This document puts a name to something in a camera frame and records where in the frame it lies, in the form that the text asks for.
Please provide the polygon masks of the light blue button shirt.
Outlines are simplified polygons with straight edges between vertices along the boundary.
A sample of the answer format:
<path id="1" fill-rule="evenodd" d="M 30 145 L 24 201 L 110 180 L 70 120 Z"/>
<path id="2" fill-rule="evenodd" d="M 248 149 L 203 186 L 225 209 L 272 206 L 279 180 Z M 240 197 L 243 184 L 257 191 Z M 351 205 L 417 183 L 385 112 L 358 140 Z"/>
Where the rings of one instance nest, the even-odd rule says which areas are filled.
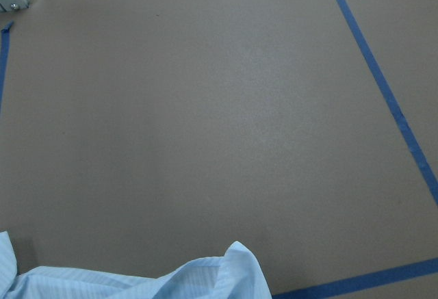
<path id="1" fill-rule="evenodd" d="M 239 242 L 221 257 L 199 258 L 159 278 L 40 266 L 18 273 L 1 233 L 2 298 L 271 298 L 258 260 Z"/>

